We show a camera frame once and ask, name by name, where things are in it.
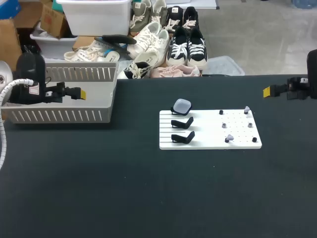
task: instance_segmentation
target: sneaker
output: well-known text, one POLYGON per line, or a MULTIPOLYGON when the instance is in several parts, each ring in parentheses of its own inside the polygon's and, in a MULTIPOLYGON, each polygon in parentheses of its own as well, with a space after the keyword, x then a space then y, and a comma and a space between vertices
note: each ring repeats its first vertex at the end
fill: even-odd
POLYGON ((150 51, 140 54, 136 59, 118 75, 118 79, 144 78, 156 65, 159 56, 157 52, 150 51))
POLYGON ((127 51, 130 52, 130 57, 135 59, 139 54, 145 52, 152 43, 152 35, 157 35, 160 32, 160 24, 156 21, 146 25, 142 31, 134 37, 137 41, 134 45, 128 45, 127 51))
POLYGON ((104 53, 108 49, 107 45, 98 42, 98 41, 93 41, 89 46, 83 46, 79 47, 76 51, 70 51, 66 52, 64 54, 64 58, 67 61, 81 61, 81 57, 78 57, 78 54, 81 53, 82 51, 85 51, 83 54, 87 54, 89 52, 100 52, 104 53))
POLYGON ((151 0, 141 0, 132 4, 134 14, 129 25, 132 36, 137 35, 149 23, 151 8, 151 0))
POLYGON ((147 52, 156 51, 158 54, 158 62, 155 67, 162 65, 165 61, 165 55, 168 49, 169 35, 166 30, 162 30, 157 36, 152 35, 153 40, 147 52))
POLYGON ((168 53, 166 56, 166 64, 186 65, 187 61, 187 34, 183 27, 178 27, 170 41, 168 53))
POLYGON ((166 26, 167 5, 165 0, 156 0, 153 5, 150 22, 157 21, 162 27, 166 26))
POLYGON ((167 20, 165 30, 172 37, 175 30, 183 25, 183 9, 179 6, 170 7, 167 9, 167 20))
POLYGON ((190 33, 195 27, 199 29, 198 13, 193 6, 188 7, 184 13, 183 27, 188 31, 188 33, 190 33))
POLYGON ((197 66, 203 70, 207 66, 207 49, 205 39, 198 28, 194 28, 188 39, 188 66, 197 66))
POLYGON ((197 66, 187 67, 184 65, 158 67, 151 70, 151 78, 176 78, 176 77, 199 77, 200 72, 197 66))
POLYGON ((77 52, 67 52, 64 54, 64 58, 66 61, 77 62, 77 61, 90 61, 90 62, 101 62, 105 61, 103 57, 104 54, 102 52, 97 51, 84 51, 79 49, 77 52))

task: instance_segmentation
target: blue object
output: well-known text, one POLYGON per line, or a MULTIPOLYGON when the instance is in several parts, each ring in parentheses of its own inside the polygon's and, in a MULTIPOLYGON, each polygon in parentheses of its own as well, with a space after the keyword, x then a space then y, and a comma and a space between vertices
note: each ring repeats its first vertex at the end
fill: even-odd
POLYGON ((8 0, 0 5, 0 20, 14 18, 21 10, 18 0, 8 0))
POLYGON ((311 9, 317 6, 317 0, 292 0, 292 3, 302 9, 311 9))
POLYGON ((57 3, 56 0, 53 0, 52 9, 55 10, 55 11, 59 11, 61 13, 64 12, 63 7, 61 6, 61 4, 57 3))

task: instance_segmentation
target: black clip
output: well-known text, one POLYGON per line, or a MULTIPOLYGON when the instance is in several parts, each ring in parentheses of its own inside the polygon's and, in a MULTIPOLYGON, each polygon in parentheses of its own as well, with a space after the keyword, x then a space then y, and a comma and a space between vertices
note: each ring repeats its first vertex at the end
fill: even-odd
POLYGON ((190 125, 193 123, 194 118, 190 117, 186 123, 180 122, 178 120, 172 120, 171 124, 173 127, 188 129, 190 125))
POLYGON ((192 131, 187 137, 173 134, 171 138, 173 142, 176 141, 178 143, 189 144, 194 137, 195 132, 192 131))

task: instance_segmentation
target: yellow tip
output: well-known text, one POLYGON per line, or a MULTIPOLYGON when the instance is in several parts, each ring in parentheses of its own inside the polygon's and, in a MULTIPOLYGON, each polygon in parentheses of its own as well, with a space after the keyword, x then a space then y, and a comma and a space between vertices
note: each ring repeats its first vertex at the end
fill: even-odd
POLYGON ((86 100, 86 92, 84 90, 80 90, 80 98, 86 100))

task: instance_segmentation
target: white storage bin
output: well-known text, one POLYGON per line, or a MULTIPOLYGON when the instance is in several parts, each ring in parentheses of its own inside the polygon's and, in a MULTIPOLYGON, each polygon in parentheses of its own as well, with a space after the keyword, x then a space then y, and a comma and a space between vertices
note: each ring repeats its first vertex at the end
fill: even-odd
POLYGON ((35 40, 42 51, 42 55, 45 58, 50 59, 64 59, 64 53, 68 51, 73 51, 73 45, 75 44, 76 38, 61 38, 57 39, 55 37, 41 37, 39 36, 39 31, 34 31, 30 38, 35 40))
POLYGON ((128 35, 131 0, 57 0, 75 36, 128 35))

